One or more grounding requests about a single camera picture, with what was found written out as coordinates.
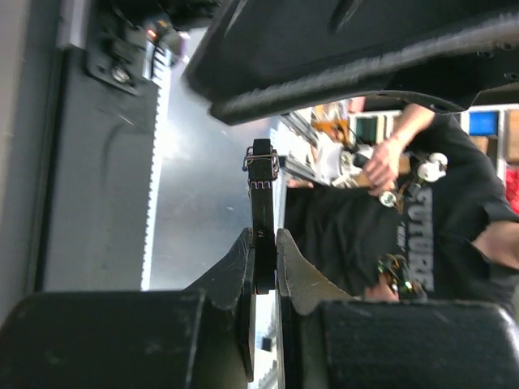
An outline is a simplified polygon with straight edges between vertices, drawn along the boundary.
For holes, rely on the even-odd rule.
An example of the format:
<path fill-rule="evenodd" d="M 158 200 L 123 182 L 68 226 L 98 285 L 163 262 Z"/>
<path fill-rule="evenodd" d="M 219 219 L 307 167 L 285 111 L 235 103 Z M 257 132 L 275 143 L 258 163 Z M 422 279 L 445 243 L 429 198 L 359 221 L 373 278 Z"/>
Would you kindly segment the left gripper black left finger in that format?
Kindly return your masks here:
<path fill-rule="evenodd" d="M 183 290 L 35 293 L 1 328 L 4 388 L 244 388 L 254 250 L 244 229 Z"/>

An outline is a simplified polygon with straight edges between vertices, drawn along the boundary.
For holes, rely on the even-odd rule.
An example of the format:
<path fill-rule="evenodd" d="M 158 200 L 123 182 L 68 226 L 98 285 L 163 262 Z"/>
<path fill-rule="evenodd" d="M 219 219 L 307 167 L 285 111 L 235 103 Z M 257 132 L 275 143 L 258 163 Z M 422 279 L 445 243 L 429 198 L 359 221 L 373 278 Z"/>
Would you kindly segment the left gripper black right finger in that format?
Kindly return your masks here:
<path fill-rule="evenodd" d="M 277 233 L 281 388 L 515 388 L 518 330 L 500 307 L 363 302 Z"/>

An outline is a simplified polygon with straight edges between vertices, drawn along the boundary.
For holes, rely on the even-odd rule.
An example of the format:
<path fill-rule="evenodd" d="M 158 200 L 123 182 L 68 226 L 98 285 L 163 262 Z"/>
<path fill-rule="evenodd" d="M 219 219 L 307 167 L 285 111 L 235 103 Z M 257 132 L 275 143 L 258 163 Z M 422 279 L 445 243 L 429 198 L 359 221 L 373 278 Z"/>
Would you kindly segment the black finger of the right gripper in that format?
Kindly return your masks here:
<path fill-rule="evenodd" d="M 229 125 L 376 94 L 461 112 L 518 81 L 518 4 L 232 1 L 185 77 Z"/>

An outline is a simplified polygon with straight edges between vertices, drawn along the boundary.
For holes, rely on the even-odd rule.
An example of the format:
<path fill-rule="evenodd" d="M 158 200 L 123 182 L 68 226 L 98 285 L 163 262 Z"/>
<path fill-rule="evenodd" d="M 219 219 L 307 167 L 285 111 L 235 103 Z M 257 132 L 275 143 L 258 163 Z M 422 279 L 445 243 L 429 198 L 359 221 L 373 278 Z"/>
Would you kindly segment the black SFP module with latch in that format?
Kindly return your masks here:
<path fill-rule="evenodd" d="M 248 174 L 251 200 L 255 291 L 267 294 L 276 285 L 277 249 L 272 190 L 279 172 L 277 151 L 270 139 L 253 141 L 247 148 L 242 170 Z"/>

